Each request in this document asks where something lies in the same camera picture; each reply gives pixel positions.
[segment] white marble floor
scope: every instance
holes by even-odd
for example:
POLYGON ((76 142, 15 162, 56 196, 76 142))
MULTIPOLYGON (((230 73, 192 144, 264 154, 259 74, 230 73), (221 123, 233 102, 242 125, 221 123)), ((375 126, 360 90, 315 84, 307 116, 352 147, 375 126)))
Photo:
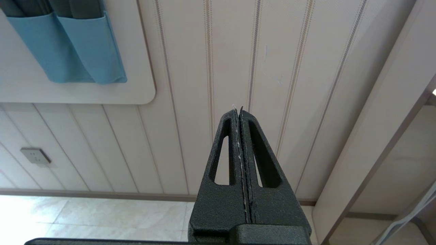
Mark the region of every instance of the white marble floor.
MULTIPOLYGON (((187 241, 194 203, 0 196, 0 244, 38 237, 187 241)), ((303 207, 312 222, 312 207, 303 207)), ((315 232, 312 243, 317 244, 315 232)))

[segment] blue fabric pocket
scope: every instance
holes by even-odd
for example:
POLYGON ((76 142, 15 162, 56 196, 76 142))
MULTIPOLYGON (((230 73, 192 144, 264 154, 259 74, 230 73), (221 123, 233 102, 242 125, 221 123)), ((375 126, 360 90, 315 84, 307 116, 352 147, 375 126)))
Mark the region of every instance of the blue fabric pocket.
POLYGON ((53 82, 127 81, 112 27, 104 11, 97 19, 8 17, 21 39, 53 82))
POLYGON ((83 66, 98 84, 126 82, 107 13, 97 19, 58 17, 83 66))
POLYGON ((54 13, 8 17, 48 79, 53 82, 92 82, 64 28, 54 13))

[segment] white paneled wall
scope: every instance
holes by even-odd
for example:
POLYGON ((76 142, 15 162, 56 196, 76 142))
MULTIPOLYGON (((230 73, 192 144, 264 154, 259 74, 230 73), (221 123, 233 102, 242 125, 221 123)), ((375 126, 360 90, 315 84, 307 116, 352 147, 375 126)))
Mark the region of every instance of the white paneled wall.
MULTIPOLYGON (((2 104, 0 187, 191 194, 220 117, 256 116, 297 197, 317 199, 409 0, 139 0, 145 105, 2 104), (33 165, 22 147, 52 160, 33 165)), ((216 182, 228 183, 227 143, 216 182)))

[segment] electrical outlet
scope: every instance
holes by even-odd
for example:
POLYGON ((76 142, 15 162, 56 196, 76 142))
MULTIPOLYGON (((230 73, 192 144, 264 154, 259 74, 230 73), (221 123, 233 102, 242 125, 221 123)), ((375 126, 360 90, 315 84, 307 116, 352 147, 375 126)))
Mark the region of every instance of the electrical outlet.
POLYGON ((20 151, 31 163, 49 164, 51 162, 40 148, 21 148, 20 151))

